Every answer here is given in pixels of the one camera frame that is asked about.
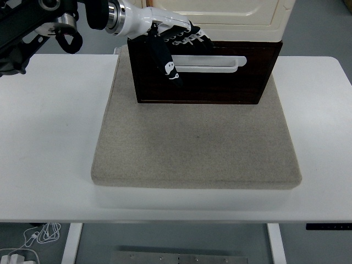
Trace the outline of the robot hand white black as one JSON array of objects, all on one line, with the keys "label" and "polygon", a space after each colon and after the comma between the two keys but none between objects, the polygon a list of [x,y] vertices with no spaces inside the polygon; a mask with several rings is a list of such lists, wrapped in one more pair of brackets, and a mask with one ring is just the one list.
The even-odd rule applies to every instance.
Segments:
[{"label": "robot hand white black", "polygon": [[157,69],[177,87],[183,82],[172,52],[204,55],[214,47],[204,31],[183,15],[155,7],[139,8],[128,1],[118,1],[116,6],[120,15],[116,33],[144,42]]}]

